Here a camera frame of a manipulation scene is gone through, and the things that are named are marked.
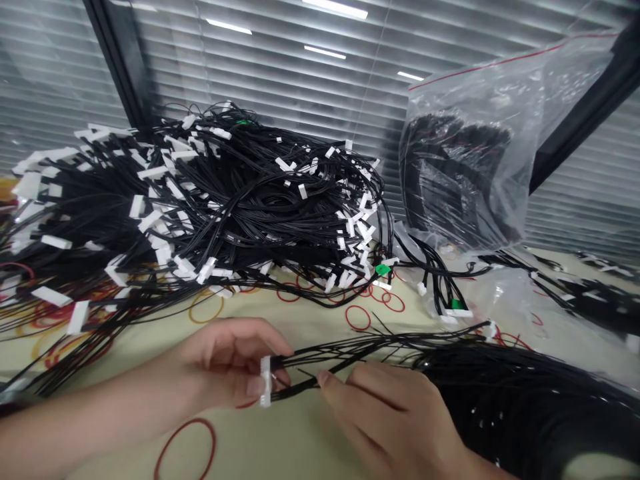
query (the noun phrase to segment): tangled wires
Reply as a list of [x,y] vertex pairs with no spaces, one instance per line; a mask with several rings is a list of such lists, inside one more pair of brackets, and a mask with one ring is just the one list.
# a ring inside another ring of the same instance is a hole
[[[49,379],[205,288],[276,289],[328,308],[372,283],[391,288],[384,182],[350,142],[264,127],[232,103],[148,135],[91,124],[75,134],[82,148],[16,166],[21,208],[0,235],[0,331],[72,305],[67,333],[93,332]],[[315,289],[278,281],[273,267]]]
[[[333,362],[329,370],[336,373],[382,356],[391,364],[408,364],[438,386],[466,446],[523,480],[560,479],[583,453],[640,462],[637,398],[545,355],[485,343],[474,332],[486,325],[450,333],[376,330],[298,350],[292,357],[273,357],[271,368]],[[316,386],[312,376],[272,393],[271,399]]]

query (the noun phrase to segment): fluorescent light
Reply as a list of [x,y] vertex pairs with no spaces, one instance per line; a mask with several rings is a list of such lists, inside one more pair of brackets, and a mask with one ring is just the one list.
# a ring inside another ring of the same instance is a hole
[[302,0],[304,3],[309,3],[311,5],[315,5],[316,7],[326,8],[327,10],[333,10],[338,13],[344,13],[345,15],[350,15],[352,17],[367,18],[369,12],[366,10],[355,9],[353,7],[348,7],[343,5],[342,3],[332,2],[331,0]]
[[416,81],[424,80],[424,78],[417,77],[416,75],[411,75],[410,73],[398,72],[398,75],[402,75],[403,77],[410,78],[410,79],[416,80]]
[[241,33],[248,33],[249,35],[253,35],[251,33],[251,30],[249,30],[249,29],[244,29],[242,27],[236,27],[235,25],[230,25],[228,23],[218,22],[217,20],[207,19],[207,21],[210,24],[215,25],[216,27],[228,28],[229,30],[235,30],[235,31],[238,31],[238,32],[241,32]]
[[330,57],[340,58],[342,60],[347,58],[347,56],[346,55],[342,55],[342,53],[335,53],[335,52],[330,52],[328,50],[317,49],[315,47],[310,47],[308,45],[305,45],[305,50],[314,51],[316,53],[322,53],[323,55],[328,55]]

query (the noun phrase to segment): table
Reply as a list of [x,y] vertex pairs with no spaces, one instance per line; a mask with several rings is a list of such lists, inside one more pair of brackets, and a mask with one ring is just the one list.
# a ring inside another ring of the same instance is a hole
[[[598,278],[628,291],[639,290],[629,282],[598,273],[572,255],[546,251],[536,253],[562,263],[570,273],[578,276]],[[544,266],[536,266],[546,273],[550,272]],[[279,269],[274,273],[281,281],[284,279],[296,282],[294,275],[283,273]],[[385,291],[380,287],[373,287],[371,295],[335,309],[322,308],[289,293],[262,289],[236,294],[226,300],[210,296],[190,311],[128,327],[104,358],[78,373],[65,388],[79,389],[128,370],[186,338],[214,317],[264,317],[283,332],[294,348],[358,335],[347,324],[347,316],[356,327],[366,326],[367,316],[375,324],[373,313],[376,313],[392,331],[440,329],[442,324],[426,314],[422,305],[423,298],[413,290],[415,287],[401,280],[402,277],[406,279],[409,273],[403,274],[403,270],[399,269],[398,276],[393,281],[392,295],[388,302],[381,302]],[[524,291],[508,289],[500,294],[494,292],[491,296],[487,292],[495,290],[494,280],[486,275],[476,281],[459,280],[458,285],[478,315],[488,316],[496,322],[505,342],[520,336],[522,342],[532,349],[587,370],[600,372],[630,388],[640,390],[640,359],[625,349],[621,338],[589,322],[564,314],[549,298],[532,289],[528,279],[524,280],[527,287]],[[514,282],[513,278],[509,278],[507,283],[513,285]],[[480,305],[483,299],[487,304],[484,307]],[[195,301],[194,299],[172,307],[163,315],[184,310]],[[535,315],[527,315],[523,308]],[[28,364],[36,351],[44,351],[55,338],[56,335],[48,335],[3,343],[0,351],[3,370],[0,372],[0,380],[10,377],[13,372]],[[56,355],[46,359],[49,364],[56,360]],[[45,368],[44,362],[39,368]],[[310,367],[309,370],[315,373],[319,368]],[[276,402],[269,409],[254,406],[236,411],[209,410],[202,412],[199,417],[213,424],[217,436],[215,458],[207,478],[368,478],[316,390]],[[156,460],[170,435],[171,432],[138,447],[93,459],[68,478],[152,478]],[[205,468],[210,449],[210,435],[204,426],[196,424],[187,427],[168,448],[161,464],[161,477],[164,480],[198,479]],[[611,471],[634,471],[629,465],[620,465],[614,460],[602,462],[598,457],[595,460],[588,459],[586,473],[580,473],[581,469],[585,469],[584,463],[572,466],[573,473],[568,473],[567,478],[596,478],[592,476],[596,474],[594,465],[605,469],[606,474]]]

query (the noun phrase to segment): white plastic connector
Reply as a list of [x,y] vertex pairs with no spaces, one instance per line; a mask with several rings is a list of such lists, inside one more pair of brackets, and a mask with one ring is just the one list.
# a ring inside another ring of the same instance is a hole
[[73,306],[71,320],[67,326],[67,335],[79,335],[88,318],[89,300],[77,301]]
[[271,357],[266,356],[260,359],[260,376],[265,381],[265,391],[260,395],[260,406],[269,408],[271,406]]
[[[122,300],[122,299],[128,298],[130,293],[131,293],[131,287],[123,288],[122,290],[120,290],[118,293],[115,294],[114,300]],[[118,310],[118,306],[116,304],[107,305],[105,307],[105,310],[107,312],[112,313]]]
[[47,193],[50,197],[62,197],[62,185],[58,185],[57,183],[50,183]]
[[71,297],[68,297],[60,292],[56,292],[56,290],[52,290],[49,287],[36,288],[36,290],[32,291],[31,294],[34,297],[38,297],[39,299],[52,303],[60,308],[70,304],[73,301]]
[[199,156],[198,152],[195,150],[186,150],[181,152],[171,152],[171,158],[175,161],[178,159],[182,159],[185,161],[191,160]]
[[329,293],[333,286],[335,285],[335,281],[337,280],[337,275],[335,273],[330,274],[329,279],[327,280],[327,284],[325,286],[325,293]]
[[93,240],[89,240],[85,243],[85,248],[91,251],[102,251],[105,248],[102,245],[95,243]]
[[73,246],[72,241],[64,240],[59,237],[54,237],[53,235],[43,235],[40,241],[42,243],[46,243],[47,245],[59,248],[61,250],[70,250]]
[[178,200],[184,200],[185,199],[185,195],[184,193],[182,193],[180,191],[180,189],[178,188],[178,186],[175,184],[175,182],[168,178],[167,179],[167,186],[169,187],[169,190],[171,190],[171,193],[173,194],[173,196],[175,198],[177,198]]
[[142,195],[134,195],[131,202],[131,210],[129,210],[129,216],[134,219],[139,219],[144,210],[144,197]]
[[189,130],[195,122],[197,117],[195,115],[187,115],[184,120],[182,120],[182,128],[183,130]]
[[470,310],[447,309],[445,310],[445,312],[447,313],[447,315],[450,315],[456,318],[472,318],[473,317],[473,312],[471,312]]
[[143,170],[138,172],[138,178],[140,178],[140,180],[144,180],[145,178],[158,180],[159,178],[162,178],[168,171],[169,169],[166,167],[156,167],[149,170]]
[[60,169],[56,167],[46,167],[42,170],[41,175],[46,178],[55,178],[60,173]]
[[211,129],[211,132],[216,137],[224,138],[226,140],[231,140],[231,134],[226,130],[222,130],[220,128],[213,128],[213,129]]
[[24,177],[11,190],[16,197],[36,200],[40,193],[40,182],[42,175],[38,172],[26,172]]
[[155,222],[160,220],[160,217],[162,217],[161,211],[158,211],[158,210],[152,211],[150,214],[148,214],[146,217],[144,217],[140,221],[140,225],[138,225],[138,230],[140,230],[142,233],[146,232]]
[[388,283],[382,283],[378,280],[374,280],[373,284],[376,285],[377,287],[380,287],[384,290],[391,290],[391,285],[389,285]]

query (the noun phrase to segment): bundle of wires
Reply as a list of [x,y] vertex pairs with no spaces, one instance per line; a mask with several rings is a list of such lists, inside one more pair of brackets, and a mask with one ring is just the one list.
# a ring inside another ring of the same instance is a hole
[[[425,296],[431,287],[436,315],[445,323],[456,324],[456,317],[472,317],[473,314],[454,279],[484,275],[491,271],[491,267],[474,271],[475,262],[469,262],[466,271],[449,271],[434,248],[413,235],[409,235],[409,238],[414,242],[414,245],[406,245],[402,238],[395,234],[396,243],[409,258],[408,261],[400,261],[398,267],[414,267],[424,270],[422,281],[417,284],[418,294],[421,297]],[[425,260],[421,260],[410,247],[420,251]]]
[[[451,333],[365,332],[273,357],[271,368],[334,362],[329,370],[336,373],[382,355],[388,363],[410,365],[439,388],[465,445],[523,480],[560,479],[584,453],[640,462],[638,398],[545,355],[485,343],[473,334],[485,325]],[[316,386],[312,377],[271,398]]]
[[[205,288],[230,297],[258,286],[328,308],[372,283],[391,288],[384,182],[349,141],[265,127],[229,102],[151,133],[89,124],[75,134],[82,148],[14,168],[20,208],[0,234],[0,331],[71,308],[67,334],[92,332],[46,373],[42,394],[127,325]],[[316,289],[278,281],[274,267]]]
[[494,199],[495,178],[509,143],[508,130],[465,123],[455,115],[418,117],[400,144],[407,221],[435,232],[462,251],[494,251],[520,234]]
[[528,271],[534,284],[572,316],[579,315],[614,332],[640,335],[638,295],[598,280],[577,277],[555,279],[506,251],[479,258],[489,264]]

